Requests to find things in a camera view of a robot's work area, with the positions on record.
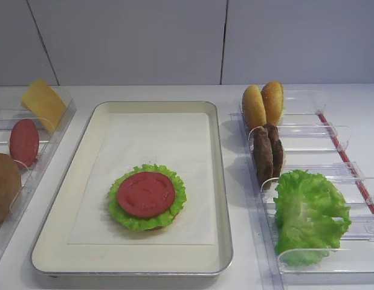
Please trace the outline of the brown meat patty front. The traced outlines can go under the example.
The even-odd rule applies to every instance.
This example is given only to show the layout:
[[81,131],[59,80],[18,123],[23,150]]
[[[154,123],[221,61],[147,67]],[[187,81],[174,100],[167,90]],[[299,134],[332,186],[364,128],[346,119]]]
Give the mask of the brown meat patty front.
[[273,154],[268,131],[257,127],[253,132],[253,156],[256,163],[256,175],[259,187],[273,174]]

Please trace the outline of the brown meat patty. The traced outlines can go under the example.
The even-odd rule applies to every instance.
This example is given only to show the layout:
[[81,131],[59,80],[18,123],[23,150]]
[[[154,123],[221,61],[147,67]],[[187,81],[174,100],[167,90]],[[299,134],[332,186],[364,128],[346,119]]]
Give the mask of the brown meat patty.
[[253,156],[256,163],[256,175],[259,187],[273,174],[273,154],[268,131],[257,127],[253,132]]
[[271,143],[272,158],[273,158],[273,173],[272,176],[278,178],[283,165],[283,146],[279,138],[278,128],[272,124],[263,126],[268,132],[268,138]]

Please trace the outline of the red tomato slice on tray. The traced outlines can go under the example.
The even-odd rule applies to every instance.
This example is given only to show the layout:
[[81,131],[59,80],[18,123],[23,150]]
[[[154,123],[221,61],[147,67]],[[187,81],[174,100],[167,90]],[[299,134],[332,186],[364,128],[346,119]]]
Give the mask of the red tomato slice on tray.
[[171,180],[157,172],[139,172],[125,179],[117,191],[117,202],[128,214],[154,218],[164,213],[175,201]]

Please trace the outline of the green lettuce leaf on tray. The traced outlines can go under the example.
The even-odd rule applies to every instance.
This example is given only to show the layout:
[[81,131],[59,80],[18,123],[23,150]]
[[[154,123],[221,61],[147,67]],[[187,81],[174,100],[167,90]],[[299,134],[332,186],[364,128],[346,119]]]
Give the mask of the green lettuce leaf on tray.
[[130,231],[169,226],[187,201],[184,181],[164,165],[143,164],[114,181],[109,214]]

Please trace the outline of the bottom bun under lettuce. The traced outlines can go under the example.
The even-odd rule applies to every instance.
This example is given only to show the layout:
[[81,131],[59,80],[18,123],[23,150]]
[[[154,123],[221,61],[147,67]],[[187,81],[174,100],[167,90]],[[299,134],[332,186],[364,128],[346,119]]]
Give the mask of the bottom bun under lettuce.
[[[177,217],[177,215],[178,215],[178,213],[176,215],[174,215],[174,217],[172,217],[171,223],[174,221],[174,219]],[[151,229],[147,229],[146,231],[156,231],[156,230],[160,230],[162,228],[164,228],[164,226],[157,226],[157,227],[154,227],[154,228],[151,228]]]

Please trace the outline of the brown meat patty back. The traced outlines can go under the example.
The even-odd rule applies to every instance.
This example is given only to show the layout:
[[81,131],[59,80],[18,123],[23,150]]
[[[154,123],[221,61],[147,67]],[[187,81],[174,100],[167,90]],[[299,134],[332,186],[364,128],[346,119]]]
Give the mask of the brown meat patty back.
[[272,124],[263,126],[268,132],[268,138],[271,143],[272,158],[273,158],[273,173],[272,176],[278,178],[283,165],[283,146],[279,138],[278,128]]

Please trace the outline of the large green lettuce leaf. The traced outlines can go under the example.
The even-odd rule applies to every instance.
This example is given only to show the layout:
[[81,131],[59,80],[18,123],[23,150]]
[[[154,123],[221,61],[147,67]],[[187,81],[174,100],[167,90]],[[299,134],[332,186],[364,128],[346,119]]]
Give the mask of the large green lettuce leaf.
[[324,175],[293,170],[279,177],[276,191],[275,251],[285,264],[315,264],[340,247],[352,223],[350,207]]

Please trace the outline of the yellow cheese slice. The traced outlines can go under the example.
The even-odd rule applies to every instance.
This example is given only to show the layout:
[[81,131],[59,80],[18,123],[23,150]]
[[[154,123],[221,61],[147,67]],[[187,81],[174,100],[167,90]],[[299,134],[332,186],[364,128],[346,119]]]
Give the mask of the yellow cheese slice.
[[42,79],[37,79],[29,85],[21,102],[23,107],[39,118],[50,135],[54,133],[66,111],[66,105],[62,99]]

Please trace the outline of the red tomato slice in rack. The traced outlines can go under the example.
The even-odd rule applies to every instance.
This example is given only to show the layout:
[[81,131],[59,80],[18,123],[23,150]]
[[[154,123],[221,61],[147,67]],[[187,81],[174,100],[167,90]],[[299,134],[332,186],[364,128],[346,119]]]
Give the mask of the red tomato slice in rack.
[[39,150],[39,134],[31,119],[18,121],[12,128],[10,141],[10,156],[21,165],[31,167],[36,161]]

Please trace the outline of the metal baking tray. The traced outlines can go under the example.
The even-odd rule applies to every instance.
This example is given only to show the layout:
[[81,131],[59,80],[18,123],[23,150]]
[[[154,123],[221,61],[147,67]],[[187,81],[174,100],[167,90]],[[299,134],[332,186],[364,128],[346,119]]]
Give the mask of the metal baking tray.
[[[109,114],[204,113],[210,124],[214,185],[215,242],[212,245],[90,245],[68,242],[79,211],[87,175],[80,173],[76,152],[88,129]],[[204,275],[225,270],[233,256],[224,170],[215,105],[206,101],[122,101],[98,105],[85,127],[75,155],[45,218],[31,254],[46,274]]]

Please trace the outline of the left golden bun half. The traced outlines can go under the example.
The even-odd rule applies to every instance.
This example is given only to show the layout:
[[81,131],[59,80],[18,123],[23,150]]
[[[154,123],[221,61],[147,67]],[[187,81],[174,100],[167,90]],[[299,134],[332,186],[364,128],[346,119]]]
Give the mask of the left golden bun half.
[[257,85],[250,85],[243,93],[242,112],[249,130],[266,124],[266,112]]

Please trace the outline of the golden bun half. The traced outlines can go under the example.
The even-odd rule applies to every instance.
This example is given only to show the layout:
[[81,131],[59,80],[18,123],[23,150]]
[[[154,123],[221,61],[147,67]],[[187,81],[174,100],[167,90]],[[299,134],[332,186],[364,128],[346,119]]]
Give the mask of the golden bun half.
[[284,91],[280,82],[269,82],[261,90],[265,107],[266,122],[278,125],[282,116],[284,104]]
[[242,112],[249,130],[266,124],[266,112],[257,85],[250,85],[243,93]]

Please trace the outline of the white paper tray liner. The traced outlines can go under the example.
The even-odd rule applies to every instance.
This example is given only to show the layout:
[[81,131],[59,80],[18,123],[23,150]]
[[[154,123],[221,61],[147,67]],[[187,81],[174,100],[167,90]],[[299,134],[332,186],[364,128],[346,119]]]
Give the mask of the white paper tray liner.
[[[76,157],[87,181],[70,244],[214,244],[214,185],[206,114],[109,114],[103,124],[86,131]],[[164,165],[176,172],[184,182],[187,200],[169,226],[133,232],[111,218],[107,195],[116,179],[143,164]]]

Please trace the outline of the right golden bun half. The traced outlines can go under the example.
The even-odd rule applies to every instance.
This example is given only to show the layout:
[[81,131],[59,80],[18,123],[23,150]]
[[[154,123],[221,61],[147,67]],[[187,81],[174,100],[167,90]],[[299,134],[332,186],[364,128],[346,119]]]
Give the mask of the right golden bun half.
[[284,104],[284,91],[280,82],[269,82],[261,90],[265,107],[266,122],[278,125],[282,116]]

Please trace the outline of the clear plastic left rack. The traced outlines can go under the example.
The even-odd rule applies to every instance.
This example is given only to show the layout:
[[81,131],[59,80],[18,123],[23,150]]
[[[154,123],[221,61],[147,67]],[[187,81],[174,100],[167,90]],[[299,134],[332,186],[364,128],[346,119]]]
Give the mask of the clear plastic left rack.
[[10,153],[10,134],[17,121],[25,118],[33,120],[39,134],[36,162],[32,167],[20,170],[20,191],[13,200],[5,221],[0,223],[0,260],[76,112],[76,105],[69,92],[63,87],[54,87],[53,90],[63,101],[66,109],[56,130],[50,133],[42,125],[41,118],[21,105],[21,98],[26,90],[26,87],[20,86],[0,86],[0,153]]

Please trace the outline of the brown bun top left rack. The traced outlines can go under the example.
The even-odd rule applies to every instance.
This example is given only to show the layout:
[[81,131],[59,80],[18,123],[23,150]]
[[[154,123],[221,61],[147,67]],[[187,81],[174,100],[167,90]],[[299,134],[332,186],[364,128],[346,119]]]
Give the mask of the brown bun top left rack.
[[0,223],[5,221],[20,187],[18,165],[9,155],[0,153]]

